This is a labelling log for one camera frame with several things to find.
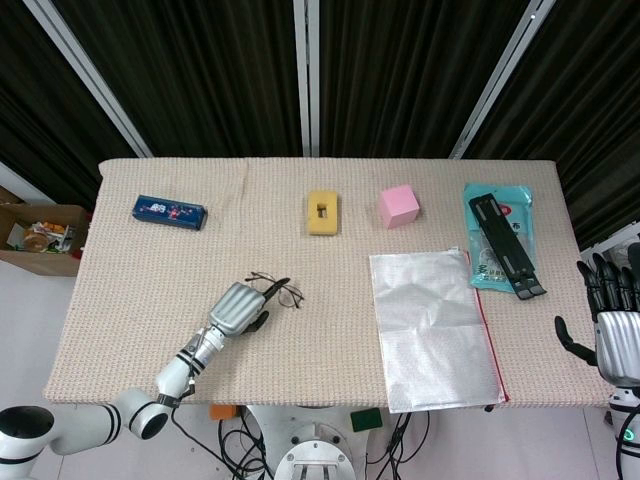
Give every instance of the blue plastic bag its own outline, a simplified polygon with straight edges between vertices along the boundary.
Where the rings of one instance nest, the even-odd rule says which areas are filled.
[[[478,225],[476,217],[469,207],[469,200],[492,193],[502,209],[502,213],[511,225],[511,229],[520,240],[522,247],[536,266],[535,236],[533,234],[533,197],[529,187],[523,185],[484,185],[469,183],[464,188],[464,218],[469,236],[471,255],[471,285],[476,288],[491,288],[502,292],[513,292],[513,288],[504,274],[500,263],[487,237]]]

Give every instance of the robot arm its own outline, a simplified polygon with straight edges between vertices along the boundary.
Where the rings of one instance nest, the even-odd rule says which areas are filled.
[[[265,292],[234,283],[209,313],[207,326],[156,377],[156,400],[133,388],[109,405],[51,410],[27,406],[0,412],[0,479],[28,479],[46,445],[69,455],[111,443],[123,428],[142,440],[157,435],[171,411],[195,392],[195,377],[222,350],[227,337],[258,330],[269,316],[262,307],[288,281],[278,280]]]
[[[616,467],[620,480],[640,478],[640,278],[620,271],[600,255],[596,270],[578,262],[594,322],[596,349],[575,343],[562,317],[555,318],[562,346],[616,387],[609,398],[616,432]]]

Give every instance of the pink sponge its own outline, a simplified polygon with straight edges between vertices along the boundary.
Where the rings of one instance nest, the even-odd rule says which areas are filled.
[[[395,228],[416,219],[420,205],[409,185],[389,188],[380,194],[378,210],[387,228]]]

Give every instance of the table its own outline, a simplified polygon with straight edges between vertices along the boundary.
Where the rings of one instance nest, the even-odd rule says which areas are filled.
[[[578,249],[549,161],[151,158],[100,165],[104,177],[45,397],[106,402],[129,387],[155,395],[154,377],[250,271],[290,276],[300,310],[271,302],[257,333],[229,341],[198,379],[195,402],[384,406],[370,254],[466,247],[468,182],[533,190],[538,269],[548,294],[527,302],[481,291],[511,406],[604,405],[595,368],[565,352],[553,318],[593,344]],[[410,183],[422,210],[385,230],[381,190]],[[305,232],[314,189],[340,195],[335,237]],[[139,222],[139,194],[208,207],[205,228]]]

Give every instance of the blue box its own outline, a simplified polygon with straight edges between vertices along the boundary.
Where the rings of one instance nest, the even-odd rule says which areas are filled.
[[[143,222],[200,230],[207,210],[202,205],[140,195],[131,214]]]

